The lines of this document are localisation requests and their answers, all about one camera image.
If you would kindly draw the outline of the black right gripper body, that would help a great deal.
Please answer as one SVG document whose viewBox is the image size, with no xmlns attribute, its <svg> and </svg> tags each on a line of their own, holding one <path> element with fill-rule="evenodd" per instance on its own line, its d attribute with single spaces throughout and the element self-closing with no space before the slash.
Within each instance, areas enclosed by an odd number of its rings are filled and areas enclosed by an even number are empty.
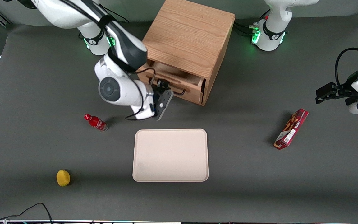
<svg viewBox="0 0 358 224">
<path fill-rule="evenodd" d="M 154 120 L 159 121 L 162 119 L 173 98 L 173 95 L 174 93 L 172 90 L 165 90 L 163 92 L 154 91 Z"/>
</svg>

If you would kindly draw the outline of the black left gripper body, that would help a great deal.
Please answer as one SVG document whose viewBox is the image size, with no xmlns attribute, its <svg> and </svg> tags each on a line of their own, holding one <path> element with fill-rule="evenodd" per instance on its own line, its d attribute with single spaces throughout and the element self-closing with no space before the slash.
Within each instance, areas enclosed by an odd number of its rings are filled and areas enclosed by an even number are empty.
<svg viewBox="0 0 358 224">
<path fill-rule="evenodd" d="M 350 106 L 352 103 L 358 103 L 358 92 L 352 87 L 354 82 L 344 82 L 340 84 L 337 82 L 336 99 L 345 98 L 345 104 Z"/>
</svg>

